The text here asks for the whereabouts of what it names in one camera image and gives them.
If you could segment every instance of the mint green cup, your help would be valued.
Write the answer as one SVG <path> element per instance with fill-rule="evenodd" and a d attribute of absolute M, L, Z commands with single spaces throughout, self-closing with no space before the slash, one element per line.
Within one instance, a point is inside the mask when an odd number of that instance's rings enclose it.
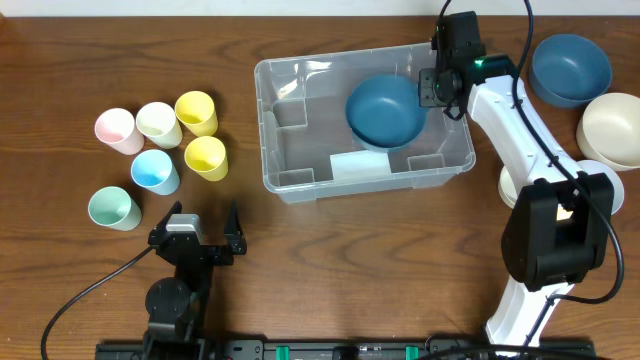
<path fill-rule="evenodd" d="M 138 226 L 142 212 L 126 191 L 108 186 L 89 200 L 89 217 L 100 226 L 129 231 Z"/>

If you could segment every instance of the blue bowl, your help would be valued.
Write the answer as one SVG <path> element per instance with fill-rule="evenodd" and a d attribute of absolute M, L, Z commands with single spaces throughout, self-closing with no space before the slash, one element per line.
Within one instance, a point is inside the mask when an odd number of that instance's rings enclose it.
<path fill-rule="evenodd" d="M 604 94 L 612 78 L 607 54 L 593 41 L 572 34 L 542 41 L 529 70 L 536 95 L 561 108 L 578 107 Z"/>
<path fill-rule="evenodd" d="M 347 122 L 354 137 L 378 152 L 401 150 L 417 139 L 427 124 L 418 86 L 394 75 L 369 78 L 347 100 Z"/>

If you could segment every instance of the gray storage box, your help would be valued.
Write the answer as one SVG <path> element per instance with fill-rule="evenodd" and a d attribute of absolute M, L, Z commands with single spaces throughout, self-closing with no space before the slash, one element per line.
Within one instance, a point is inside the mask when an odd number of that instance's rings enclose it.
<path fill-rule="evenodd" d="M 435 67 L 436 53 L 430 49 L 427 43 L 261 61 L 254 75 L 266 188 L 294 203 L 440 186 L 470 170 L 476 156 L 467 121 L 450 120 L 440 109 L 429 111 L 425 131 L 409 147 L 383 154 L 384 164 L 378 153 L 337 156 L 364 150 L 345 117 L 356 86 L 378 74 L 405 76 L 417 84 L 420 69 Z M 350 167 L 355 172 L 344 173 Z"/>

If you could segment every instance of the pink cup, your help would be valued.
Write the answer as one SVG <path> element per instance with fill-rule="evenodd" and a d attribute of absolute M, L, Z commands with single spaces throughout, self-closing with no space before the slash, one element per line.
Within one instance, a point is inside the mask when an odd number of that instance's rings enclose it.
<path fill-rule="evenodd" d="M 136 128 L 136 121 L 125 109 L 109 109 L 98 117 L 96 137 L 103 143 L 125 155 L 133 155 L 142 149 L 144 136 Z"/>

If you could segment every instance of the wooden surface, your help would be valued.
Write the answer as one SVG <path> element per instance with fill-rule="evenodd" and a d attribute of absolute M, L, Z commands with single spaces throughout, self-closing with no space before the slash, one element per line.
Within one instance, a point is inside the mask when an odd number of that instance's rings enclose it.
<path fill-rule="evenodd" d="M 534 46 L 578 33 L 609 54 L 612 91 L 640 94 L 640 27 L 634 18 L 538 18 Z M 524 18 L 481 18 L 490 53 L 519 57 Z M 249 253 L 216 271 L 208 314 L 213 334 L 271 339 L 426 338 L 479 334 L 507 280 L 499 239 L 509 216 L 496 184 L 501 163 L 471 124 L 477 164 L 445 186 L 285 205 L 262 184 L 253 68 L 266 58 L 425 42 L 433 18 L 7 19 L 0 29 L 0 358 L 37 359 L 51 316 L 90 283 L 146 247 L 175 200 L 205 220 L 212 242 L 237 199 Z M 211 93 L 227 145 L 229 176 L 204 181 L 182 161 L 185 130 L 170 150 L 179 190 L 158 196 L 133 185 L 133 157 L 99 143 L 104 110 L 173 103 Z M 581 110 L 532 99 L 567 151 L 581 158 Z M 151 148 L 147 141 L 145 147 Z M 601 306 L 562 303 L 544 335 L 590 337 L 599 353 L 637 357 L 640 333 L 640 171 L 621 173 L 625 205 L 613 223 L 627 272 L 620 295 Z M 129 190 L 141 225 L 119 232 L 86 213 L 103 186 Z M 599 296 L 614 278 L 603 267 L 575 294 Z M 51 359 L 90 359 L 104 339 L 139 339 L 144 297 L 172 267 L 150 255 L 70 309 L 49 339 Z"/>

